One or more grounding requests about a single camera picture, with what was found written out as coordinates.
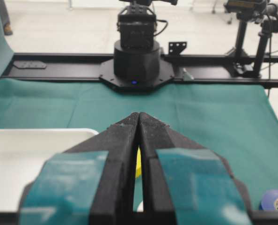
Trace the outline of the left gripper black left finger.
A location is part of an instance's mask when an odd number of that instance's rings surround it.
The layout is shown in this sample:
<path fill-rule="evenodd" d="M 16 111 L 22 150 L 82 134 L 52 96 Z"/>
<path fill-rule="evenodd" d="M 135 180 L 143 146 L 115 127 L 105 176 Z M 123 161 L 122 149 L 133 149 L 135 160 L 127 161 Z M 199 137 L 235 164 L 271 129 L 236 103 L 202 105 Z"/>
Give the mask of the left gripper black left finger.
<path fill-rule="evenodd" d="M 139 114 L 45 161 L 21 197 L 20 225 L 116 225 L 133 211 Z"/>

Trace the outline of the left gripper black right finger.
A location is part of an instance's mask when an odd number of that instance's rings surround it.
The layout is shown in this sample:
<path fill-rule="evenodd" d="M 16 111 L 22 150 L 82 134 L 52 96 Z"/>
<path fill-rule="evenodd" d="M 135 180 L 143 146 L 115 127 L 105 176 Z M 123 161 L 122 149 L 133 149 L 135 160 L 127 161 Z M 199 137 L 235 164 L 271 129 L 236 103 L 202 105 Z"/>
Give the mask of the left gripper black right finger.
<path fill-rule="evenodd" d="M 144 211 L 158 225 L 249 225 L 249 194 L 228 161 L 139 115 Z"/>

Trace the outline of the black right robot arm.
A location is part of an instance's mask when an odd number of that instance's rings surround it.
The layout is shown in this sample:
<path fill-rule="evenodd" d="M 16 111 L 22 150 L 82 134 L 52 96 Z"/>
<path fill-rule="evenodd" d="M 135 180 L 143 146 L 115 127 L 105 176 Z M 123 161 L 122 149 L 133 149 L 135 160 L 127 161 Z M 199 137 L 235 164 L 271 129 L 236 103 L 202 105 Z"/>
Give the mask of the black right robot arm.
<path fill-rule="evenodd" d="M 131 0 L 117 16 L 120 39 L 113 59 L 100 66 L 100 80 L 120 90 L 152 90 L 175 77 L 173 66 L 161 56 L 155 40 L 159 20 L 150 0 Z"/>

